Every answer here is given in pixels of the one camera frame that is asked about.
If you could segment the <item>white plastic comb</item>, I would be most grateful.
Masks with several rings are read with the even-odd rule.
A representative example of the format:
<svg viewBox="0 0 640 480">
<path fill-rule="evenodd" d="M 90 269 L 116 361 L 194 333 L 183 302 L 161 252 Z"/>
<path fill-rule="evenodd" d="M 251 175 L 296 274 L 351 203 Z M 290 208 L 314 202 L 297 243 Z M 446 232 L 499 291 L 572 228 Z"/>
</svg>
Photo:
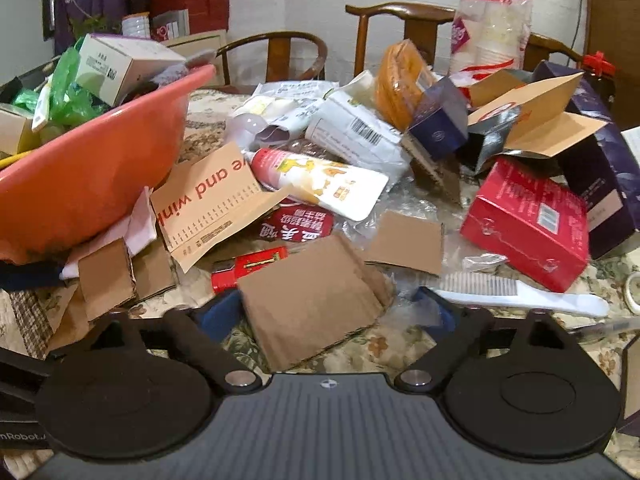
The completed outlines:
<svg viewBox="0 0 640 480">
<path fill-rule="evenodd" d="M 548 292 L 515 278 L 480 272 L 454 272 L 429 280 L 434 289 L 453 304 L 464 306 L 547 310 L 587 318 L 606 318 L 608 302 L 593 294 Z"/>
</svg>

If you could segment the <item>brown corrugated cardboard piece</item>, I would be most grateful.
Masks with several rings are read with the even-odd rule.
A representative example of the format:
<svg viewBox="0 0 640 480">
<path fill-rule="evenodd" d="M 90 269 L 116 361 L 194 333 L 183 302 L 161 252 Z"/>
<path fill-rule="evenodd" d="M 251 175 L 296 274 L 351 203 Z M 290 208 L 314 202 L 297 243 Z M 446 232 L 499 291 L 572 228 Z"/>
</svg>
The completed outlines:
<svg viewBox="0 0 640 480">
<path fill-rule="evenodd" d="M 301 362 L 374 324 L 393 303 L 394 285 L 343 234 L 238 281 L 245 314 L 273 372 Z"/>
</svg>

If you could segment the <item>small red lighter box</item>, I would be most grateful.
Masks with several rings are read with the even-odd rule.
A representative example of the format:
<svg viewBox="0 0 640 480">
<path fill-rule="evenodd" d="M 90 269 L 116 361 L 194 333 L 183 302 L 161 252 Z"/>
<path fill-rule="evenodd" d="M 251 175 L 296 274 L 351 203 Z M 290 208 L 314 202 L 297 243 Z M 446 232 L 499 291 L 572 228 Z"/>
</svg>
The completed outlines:
<svg viewBox="0 0 640 480">
<path fill-rule="evenodd" d="M 260 252 L 251 252 L 228 260 L 222 264 L 220 269 L 215 270 L 210 277 L 213 292 L 220 294 L 227 289 L 233 288 L 243 276 L 285 259 L 287 256 L 288 248 L 279 246 L 261 250 Z"/>
</svg>

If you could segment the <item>folded cardboard piece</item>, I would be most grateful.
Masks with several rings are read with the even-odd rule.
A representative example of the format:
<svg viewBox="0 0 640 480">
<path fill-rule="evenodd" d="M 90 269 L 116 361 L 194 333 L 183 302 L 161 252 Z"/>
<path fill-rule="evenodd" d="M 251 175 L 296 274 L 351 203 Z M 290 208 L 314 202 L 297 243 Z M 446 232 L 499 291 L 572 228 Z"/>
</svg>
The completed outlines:
<svg viewBox="0 0 640 480">
<path fill-rule="evenodd" d="M 113 309 L 156 296 L 176 286 L 171 258 L 161 240 L 130 257 L 122 238 L 78 262 L 79 285 L 89 321 Z"/>
</svg>

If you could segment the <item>small square cardboard piece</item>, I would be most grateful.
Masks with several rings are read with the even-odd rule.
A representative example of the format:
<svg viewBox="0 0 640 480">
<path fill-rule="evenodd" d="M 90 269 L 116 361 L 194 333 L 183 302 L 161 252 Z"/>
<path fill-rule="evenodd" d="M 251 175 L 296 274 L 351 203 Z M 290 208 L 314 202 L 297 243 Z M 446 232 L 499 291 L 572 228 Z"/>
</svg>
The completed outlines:
<svg viewBox="0 0 640 480">
<path fill-rule="evenodd" d="M 385 211 L 364 252 L 368 263 L 398 266 L 426 274 L 442 273 L 444 234 L 440 222 Z"/>
</svg>

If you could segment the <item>printed brown cardboard sheet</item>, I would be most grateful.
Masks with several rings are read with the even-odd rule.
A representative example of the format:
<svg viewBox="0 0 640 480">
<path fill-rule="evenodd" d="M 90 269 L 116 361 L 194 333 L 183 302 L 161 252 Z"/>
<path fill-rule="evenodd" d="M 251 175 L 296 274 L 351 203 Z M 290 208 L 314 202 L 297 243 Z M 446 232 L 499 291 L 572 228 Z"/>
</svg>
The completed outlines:
<svg viewBox="0 0 640 480">
<path fill-rule="evenodd" d="M 151 204 L 171 257 L 184 272 L 209 250 L 249 226 L 293 191 L 262 188 L 235 143 L 171 171 Z"/>
</svg>

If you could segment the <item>red snack packet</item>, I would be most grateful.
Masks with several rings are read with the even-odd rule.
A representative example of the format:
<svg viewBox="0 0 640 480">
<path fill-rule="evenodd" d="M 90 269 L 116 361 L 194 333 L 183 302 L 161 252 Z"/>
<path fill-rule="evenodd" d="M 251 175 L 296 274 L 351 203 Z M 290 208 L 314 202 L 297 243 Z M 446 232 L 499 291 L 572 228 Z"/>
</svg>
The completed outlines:
<svg viewBox="0 0 640 480">
<path fill-rule="evenodd" d="M 329 236 L 333 223 L 332 212 L 321 207 L 285 205 L 260 219 L 256 234 L 268 242 L 283 240 L 289 243 L 306 243 Z"/>
</svg>

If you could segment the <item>orange white squeeze tube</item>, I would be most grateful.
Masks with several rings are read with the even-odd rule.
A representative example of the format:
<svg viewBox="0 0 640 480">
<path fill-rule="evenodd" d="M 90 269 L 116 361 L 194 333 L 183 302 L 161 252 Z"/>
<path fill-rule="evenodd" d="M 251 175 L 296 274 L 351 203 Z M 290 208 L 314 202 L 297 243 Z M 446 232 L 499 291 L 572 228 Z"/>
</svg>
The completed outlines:
<svg viewBox="0 0 640 480">
<path fill-rule="evenodd" d="M 263 184 L 287 188 L 298 200 L 352 221 L 367 218 L 390 180 L 374 170 L 273 148 L 246 152 L 245 157 Z"/>
</svg>

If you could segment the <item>tall purple patterned box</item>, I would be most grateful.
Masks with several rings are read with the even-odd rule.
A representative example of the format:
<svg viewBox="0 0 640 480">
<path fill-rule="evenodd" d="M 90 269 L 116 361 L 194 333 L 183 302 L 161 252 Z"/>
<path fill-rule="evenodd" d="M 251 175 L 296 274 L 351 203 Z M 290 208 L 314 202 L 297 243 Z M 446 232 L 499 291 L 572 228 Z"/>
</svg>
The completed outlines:
<svg viewBox="0 0 640 480">
<path fill-rule="evenodd" d="M 536 130 L 534 151 L 556 158 L 585 201 L 591 258 L 621 255 L 639 246 L 639 163 L 596 86 L 574 81 L 567 111 Z"/>
</svg>

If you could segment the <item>white printed pouch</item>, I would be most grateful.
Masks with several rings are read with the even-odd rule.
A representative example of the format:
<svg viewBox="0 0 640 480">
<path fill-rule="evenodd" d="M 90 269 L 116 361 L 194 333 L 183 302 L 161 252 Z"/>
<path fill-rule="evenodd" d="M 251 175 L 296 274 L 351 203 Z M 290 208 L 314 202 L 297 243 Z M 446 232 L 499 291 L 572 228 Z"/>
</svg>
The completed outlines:
<svg viewBox="0 0 640 480">
<path fill-rule="evenodd" d="M 386 174 L 389 186 L 409 169 L 401 133 L 342 90 L 330 93 L 311 116 L 305 138 L 349 165 Z"/>
</svg>

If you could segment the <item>green plastic bag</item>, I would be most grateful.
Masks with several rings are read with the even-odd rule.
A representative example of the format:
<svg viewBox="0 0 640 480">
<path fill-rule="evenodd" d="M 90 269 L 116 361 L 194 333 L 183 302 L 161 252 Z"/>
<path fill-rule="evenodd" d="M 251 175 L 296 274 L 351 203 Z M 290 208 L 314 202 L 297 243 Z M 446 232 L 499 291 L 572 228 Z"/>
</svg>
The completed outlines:
<svg viewBox="0 0 640 480">
<path fill-rule="evenodd" d="M 77 82 L 83 43 L 84 38 L 80 38 L 58 58 L 53 73 L 43 81 L 39 91 L 21 88 L 9 100 L 17 108 L 32 113 L 36 129 L 55 126 L 68 130 L 111 109 Z"/>
</svg>

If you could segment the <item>orange noodle packet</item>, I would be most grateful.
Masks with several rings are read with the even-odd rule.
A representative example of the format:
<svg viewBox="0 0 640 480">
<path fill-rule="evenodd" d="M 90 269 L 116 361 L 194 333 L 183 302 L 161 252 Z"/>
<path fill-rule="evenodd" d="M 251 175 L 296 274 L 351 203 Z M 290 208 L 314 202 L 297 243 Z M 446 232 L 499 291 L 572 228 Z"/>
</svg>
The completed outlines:
<svg viewBox="0 0 640 480">
<path fill-rule="evenodd" d="M 374 102 L 381 116 L 406 130 L 428 88 L 437 78 L 410 39 L 389 46 L 376 76 Z"/>
</svg>

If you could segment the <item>round back wooden chair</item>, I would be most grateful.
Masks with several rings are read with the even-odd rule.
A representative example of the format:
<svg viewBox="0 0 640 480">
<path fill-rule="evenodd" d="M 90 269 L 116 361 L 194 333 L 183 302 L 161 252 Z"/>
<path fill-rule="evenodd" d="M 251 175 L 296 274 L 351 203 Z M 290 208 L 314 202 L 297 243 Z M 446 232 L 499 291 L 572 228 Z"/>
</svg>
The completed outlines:
<svg viewBox="0 0 640 480">
<path fill-rule="evenodd" d="M 267 63 L 266 81 L 278 82 L 288 80 L 291 68 L 291 47 L 293 40 L 305 40 L 317 48 L 317 56 L 309 68 L 295 77 L 295 80 L 325 80 L 326 79 L 326 59 L 329 49 L 326 43 L 309 32 L 290 32 L 289 30 L 279 30 L 278 32 L 263 32 L 253 36 L 234 40 L 220 47 L 217 51 L 217 58 L 221 59 L 222 76 L 224 84 L 215 87 L 215 90 L 231 94 L 249 94 L 255 90 L 251 86 L 234 86 L 231 83 L 230 66 L 228 55 L 232 50 L 239 47 L 254 44 L 259 41 L 267 41 Z"/>
</svg>

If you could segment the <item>paper cups plastic bag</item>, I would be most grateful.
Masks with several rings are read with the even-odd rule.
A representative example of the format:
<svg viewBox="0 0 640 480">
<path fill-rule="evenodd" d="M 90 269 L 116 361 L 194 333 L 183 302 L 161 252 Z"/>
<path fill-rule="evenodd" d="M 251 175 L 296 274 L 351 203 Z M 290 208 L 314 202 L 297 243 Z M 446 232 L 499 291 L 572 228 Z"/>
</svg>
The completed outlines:
<svg viewBox="0 0 640 480">
<path fill-rule="evenodd" d="M 520 70 L 532 26 L 530 0 L 460 0 L 451 24 L 450 75 L 483 79 Z"/>
</svg>

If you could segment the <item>straight back wooden chair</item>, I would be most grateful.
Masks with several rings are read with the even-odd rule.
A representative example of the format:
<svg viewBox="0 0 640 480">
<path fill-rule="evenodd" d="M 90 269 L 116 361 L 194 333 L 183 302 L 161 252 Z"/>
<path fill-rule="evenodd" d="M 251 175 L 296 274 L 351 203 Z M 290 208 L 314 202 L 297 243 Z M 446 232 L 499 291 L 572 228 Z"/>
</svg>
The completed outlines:
<svg viewBox="0 0 640 480">
<path fill-rule="evenodd" d="M 370 18 L 391 15 L 403 21 L 405 23 L 404 38 L 410 39 L 416 45 L 428 64 L 434 63 L 439 26 L 454 20 L 454 9 L 415 2 L 386 2 L 376 6 L 346 4 L 345 11 L 359 18 L 354 62 L 355 76 L 364 70 Z M 577 64 L 582 62 L 582 55 L 562 44 L 561 41 L 532 32 L 525 49 L 524 70 L 532 72 L 541 61 L 548 60 L 553 53 L 565 55 Z"/>
</svg>

